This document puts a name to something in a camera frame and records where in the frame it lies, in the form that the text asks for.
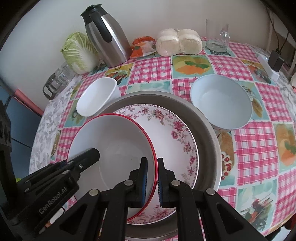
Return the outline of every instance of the metal basin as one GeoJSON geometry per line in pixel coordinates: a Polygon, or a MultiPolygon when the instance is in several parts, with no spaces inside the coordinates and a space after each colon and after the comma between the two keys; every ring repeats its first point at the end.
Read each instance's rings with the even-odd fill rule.
{"type": "MultiPolygon", "coordinates": [[[[191,130],[199,154],[199,171],[194,189],[218,190],[222,173],[221,150],[215,132],[206,117],[191,103],[173,94],[141,91],[124,95],[104,106],[99,114],[111,113],[131,104],[162,106],[179,116],[191,130]]],[[[126,225],[128,240],[164,240],[177,235],[177,214],[156,223],[126,225]]]]}

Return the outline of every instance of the white ceramic bowl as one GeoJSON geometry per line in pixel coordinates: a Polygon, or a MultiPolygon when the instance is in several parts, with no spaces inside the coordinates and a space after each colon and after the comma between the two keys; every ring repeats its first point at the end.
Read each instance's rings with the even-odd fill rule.
{"type": "Polygon", "coordinates": [[[81,95],[77,102],[77,112],[82,116],[92,116],[106,103],[120,97],[117,82],[113,78],[103,77],[95,80],[81,95]]]}
{"type": "Polygon", "coordinates": [[[93,188],[100,191],[113,188],[140,167],[142,157],[148,159],[145,205],[141,209],[128,210],[128,220],[136,217],[150,203],[157,184],[157,159],[148,135],[126,116],[103,114],[91,119],[78,131],[70,146],[68,160],[90,148],[99,150],[100,160],[81,173],[79,190],[74,195],[76,199],[93,188]]]}
{"type": "Polygon", "coordinates": [[[209,74],[197,79],[190,99],[217,130],[231,131],[246,125],[252,116],[247,92],[228,77],[209,74]]]}

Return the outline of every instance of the tablecloth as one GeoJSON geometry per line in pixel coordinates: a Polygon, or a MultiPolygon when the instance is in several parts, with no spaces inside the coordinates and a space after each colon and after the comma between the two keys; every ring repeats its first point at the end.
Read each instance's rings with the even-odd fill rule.
{"type": "MultiPolygon", "coordinates": [[[[267,56],[248,44],[231,42],[223,54],[204,45],[198,55],[161,57],[155,53],[114,68],[100,64],[92,72],[76,76],[44,111],[29,172],[66,159],[74,135],[89,120],[77,114],[77,101],[97,78],[116,79],[122,95],[158,90],[190,101],[190,87],[198,77],[221,74],[247,91],[253,114],[241,129],[216,131],[223,164],[218,193],[267,235],[296,213],[296,95],[282,72],[276,82],[268,78],[257,60],[259,53],[267,56]]],[[[72,197],[65,208],[75,202],[72,197]]]]}

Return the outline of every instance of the metal screw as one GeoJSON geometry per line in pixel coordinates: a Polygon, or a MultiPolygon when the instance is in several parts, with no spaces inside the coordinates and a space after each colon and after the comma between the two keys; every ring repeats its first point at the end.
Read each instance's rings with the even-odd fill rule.
{"type": "Polygon", "coordinates": [[[125,181],[124,181],[124,185],[126,185],[126,186],[131,186],[131,185],[133,185],[133,180],[125,180],[125,181]]]}
{"type": "Polygon", "coordinates": [[[97,189],[91,189],[89,191],[89,195],[91,195],[91,196],[96,196],[96,195],[98,195],[98,193],[99,193],[99,191],[97,189]]]}
{"type": "Polygon", "coordinates": [[[207,194],[210,195],[210,196],[212,196],[212,195],[215,194],[215,190],[212,189],[212,188],[208,188],[208,189],[206,190],[206,192],[207,192],[207,194]]]}
{"type": "Polygon", "coordinates": [[[173,186],[179,186],[181,183],[179,180],[172,180],[172,185],[173,186]]]}

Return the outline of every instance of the drinking glass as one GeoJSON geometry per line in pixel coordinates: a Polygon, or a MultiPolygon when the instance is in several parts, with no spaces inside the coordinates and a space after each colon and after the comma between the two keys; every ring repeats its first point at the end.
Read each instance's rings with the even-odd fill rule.
{"type": "Polygon", "coordinates": [[[206,47],[212,51],[225,52],[229,45],[228,23],[223,24],[207,18],[205,20],[207,42],[206,47]]]}
{"type": "Polygon", "coordinates": [[[74,70],[69,66],[69,64],[67,62],[64,62],[62,65],[61,65],[61,68],[62,72],[64,73],[64,75],[67,77],[67,79],[69,81],[71,81],[74,76],[75,76],[75,72],[74,70]]]}
{"type": "Polygon", "coordinates": [[[69,79],[61,69],[57,69],[43,86],[43,94],[49,100],[59,94],[69,83],[69,79]]]}

